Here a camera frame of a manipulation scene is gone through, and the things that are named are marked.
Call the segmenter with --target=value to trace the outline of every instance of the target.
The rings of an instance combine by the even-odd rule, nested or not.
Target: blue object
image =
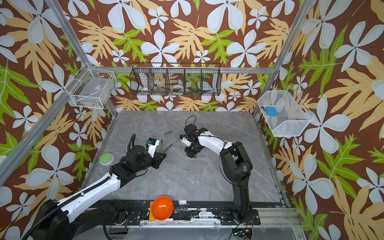
[[[267,114],[267,116],[270,116],[270,117],[276,117],[277,116],[276,108],[267,107],[266,108],[266,114]]]

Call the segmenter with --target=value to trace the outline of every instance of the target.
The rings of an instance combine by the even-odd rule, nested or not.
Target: gray marble tabletop
[[[255,120],[244,112],[186,112],[186,111],[122,111],[107,141],[104,152],[115,156],[114,163],[125,155],[129,139],[136,133],[136,145],[145,146],[152,137],[163,140],[163,148],[173,143],[159,169],[150,167],[144,176],[135,178],[124,187],[103,198],[122,200],[153,200],[166,195],[172,200],[233,201],[232,185],[220,173],[219,156],[208,148],[197,158],[189,158],[179,136],[184,132],[186,119],[196,115],[196,127],[206,128],[212,134],[230,142],[243,143],[253,164],[249,180],[252,202],[279,202]],[[108,172],[108,166],[97,163],[88,184]]]

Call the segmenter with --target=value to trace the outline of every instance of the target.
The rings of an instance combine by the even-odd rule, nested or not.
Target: orange bowl
[[[173,212],[173,202],[169,197],[156,198],[151,207],[152,216],[158,221],[168,219]]]

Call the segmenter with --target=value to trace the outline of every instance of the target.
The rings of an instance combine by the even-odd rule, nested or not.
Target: black wire basket
[[[130,87],[134,95],[206,95],[221,92],[220,64],[132,63]]]

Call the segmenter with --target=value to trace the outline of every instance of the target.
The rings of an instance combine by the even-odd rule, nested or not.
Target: white mesh basket
[[[306,106],[295,92],[293,94]],[[257,100],[257,103],[260,108],[274,107],[276,109],[277,116],[275,117],[268,116],[262,109],[263,116],[275,137],[300,136],[314,117],[307,106],[308,112],[305,113],[287,90],[267,91]]]
[[[104,109],[112,90],[116,76],[113,71],[88,69],[69,93],[77,107]]]

